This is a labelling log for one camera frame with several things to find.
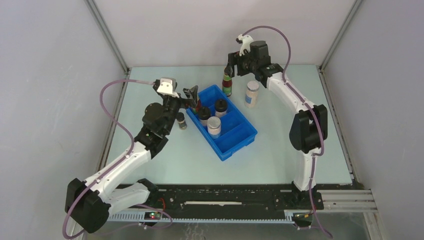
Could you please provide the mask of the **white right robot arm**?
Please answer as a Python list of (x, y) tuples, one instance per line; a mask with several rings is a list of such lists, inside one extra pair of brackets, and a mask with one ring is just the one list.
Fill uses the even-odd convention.
[(287, 78), (285, 69), (271, 61), (264, 40), (253, 40), (249, 35), (237, 39), (239, 51), (228, 54), (224, 69), (226, 78), (253, 74), (266, 89), (275, 94), (293, 113), (289, 131), (291, 145), (303, 155), (298, 162), (293, 184), (298, 189), (291, 194), (291, 204), (304, 209), (311, 202), (307, 192), (315, 185), (316, 158), (324, 153), (328, 136), (328, 110), (308, 100)]

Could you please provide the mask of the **black-lid spout jar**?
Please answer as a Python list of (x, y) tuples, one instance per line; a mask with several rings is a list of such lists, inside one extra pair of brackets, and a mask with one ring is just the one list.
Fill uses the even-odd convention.
[(201, 125), (203, 127), (206, 127), (208, 124), (208, 119), (211, 117), (211, 111), (210, 108), (207, 106), (202, 106), (198, 111), (197, 111), (197, 115), (198, 115), (198, 119), (199, 122), (201, 123)]
[(228, 103), (225, 99), (220, 98), (214, 103), (215, 116), (222, 118), (228, 112)]

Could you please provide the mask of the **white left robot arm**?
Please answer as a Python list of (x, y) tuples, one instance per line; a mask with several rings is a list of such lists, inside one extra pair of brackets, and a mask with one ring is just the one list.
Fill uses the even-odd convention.
[(143, 126), (130, 137), (130, 146), (115, 160), (85, 180), (73, 179), (67, 186), (62, 232), (66, 239), (69, 219), (73, 219), (87, 233), (98, 231), (108, 218), (124, 209), (142, 204), (153, 208), (158, 202), (156, 186), (143, 178), (126, 187), (118, 188), (134, 170), (152, 160), (167, 144), (180, 109), (194, 108), (199, 103), (197, 85), (183, 90), (185, 98), (164, 83), (153, 89), (162, 103), (150, 103), (144, 110)]

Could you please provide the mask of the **black-lid spout jar front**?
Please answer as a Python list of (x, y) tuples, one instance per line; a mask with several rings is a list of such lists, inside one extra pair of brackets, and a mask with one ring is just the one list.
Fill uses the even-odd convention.
[(210, 108), (207, 106), (202, 106), (198, 111), (197, 111), (197, 115), (198, 115), (198, 119), (199, 122), (201, 123), (201, 125), (203, 127), (206, 127), (208, 124), (208, 119), (211, 117), (211, 111)]

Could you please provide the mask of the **tall green-label sauce bottle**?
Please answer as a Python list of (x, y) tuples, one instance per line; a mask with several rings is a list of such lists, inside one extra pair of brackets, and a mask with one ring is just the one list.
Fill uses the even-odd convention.
[(231, 69), (227, 69), (227, 68), (224, 69), (221, 83), (222, 83), (222, 87), (221, 87), (222, 92), (227, 97), (230, 97), (232, 95), (232, 86), (233, 86)]

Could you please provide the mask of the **peppercorn jar silver lid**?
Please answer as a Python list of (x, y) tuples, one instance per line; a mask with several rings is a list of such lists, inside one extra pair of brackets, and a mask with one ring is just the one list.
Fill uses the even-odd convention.
[(206, 126), (207, 126), (208, 134), (210, 135), (212, 139), (217, 139), (221, 136), (222, 123), (219, 117), (211, 116), (207, 120)]

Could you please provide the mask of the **short yellow-cap sauce bottle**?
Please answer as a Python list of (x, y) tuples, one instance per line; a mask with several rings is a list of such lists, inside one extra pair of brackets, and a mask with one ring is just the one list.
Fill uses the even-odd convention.
[(193, 110), (193, 112), (195, 113), (195, 114), (197, 114), (198, 112), (199, 112), (199, 110), (200, 110), (200, 108), (202, 107), (202, 102), (201, 102), (201, 100), (199, 99), (198, 101), (197, 101), (197, 105), (195, 106), (195, 108), (194, 108), (194, 110)]

